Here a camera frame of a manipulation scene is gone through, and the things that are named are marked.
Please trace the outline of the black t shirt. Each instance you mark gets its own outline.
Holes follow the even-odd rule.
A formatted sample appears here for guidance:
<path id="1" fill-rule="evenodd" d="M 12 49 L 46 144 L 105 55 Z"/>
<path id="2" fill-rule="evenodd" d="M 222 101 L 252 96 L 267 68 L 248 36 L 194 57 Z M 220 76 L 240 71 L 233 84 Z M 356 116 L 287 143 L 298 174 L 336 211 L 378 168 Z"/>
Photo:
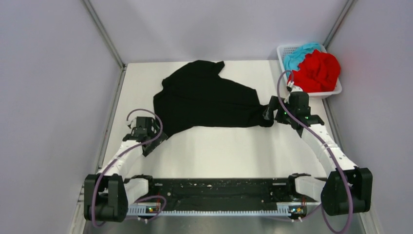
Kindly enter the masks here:
<path id="1" fill-rule="evenodd" d="M 271 127 L 264 118 L 267 105 L 257 91 L 220 77 L 225 63 L 197 60 L 162 80 L 162 90 L 153 97 L 155 113 L 168 136 L 192 127 Z"/>

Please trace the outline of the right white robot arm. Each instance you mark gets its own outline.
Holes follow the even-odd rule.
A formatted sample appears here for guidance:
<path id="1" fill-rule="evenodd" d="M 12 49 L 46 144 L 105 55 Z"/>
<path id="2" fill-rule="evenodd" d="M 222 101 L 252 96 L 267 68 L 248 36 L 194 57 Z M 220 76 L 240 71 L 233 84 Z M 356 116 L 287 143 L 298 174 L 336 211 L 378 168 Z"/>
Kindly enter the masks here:
<path id="1" fill-rule="evenodd" d="M 290 125 L 310 147 L 327 175 L 325 183 L 306 174 L 291 175 L 293 182 L 285 188 L 290 200 L 309 196 L 320 201 L 330 216 L 370 210 L 372 172 L 353 163 L 330 136 L 321 117 L 311 114 L 307 93 L 292 92 L 287 101 L 272 96 L 263 117 Z"/>

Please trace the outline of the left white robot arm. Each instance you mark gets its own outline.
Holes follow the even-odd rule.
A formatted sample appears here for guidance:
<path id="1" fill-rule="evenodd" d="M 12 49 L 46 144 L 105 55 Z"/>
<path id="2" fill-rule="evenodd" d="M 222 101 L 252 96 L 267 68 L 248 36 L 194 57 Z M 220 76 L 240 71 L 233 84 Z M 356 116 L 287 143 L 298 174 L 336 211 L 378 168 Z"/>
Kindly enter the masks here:
<path id="1" fill-rule="evenodd" d="M 128 177 L 133 165 L 146 157 L 167 139 L 159 117 L 136 117 L 130 121 L 131 132 L 126 134 L 111 160 L 96 174 L 84 180 L 83 215 L 94 225 L 122 222 L 128 208 L 139 202 L 150 202 L 149 214 L 158 216 L 166 206 L 166 199 L 156 195 L 153 177 Z"/>

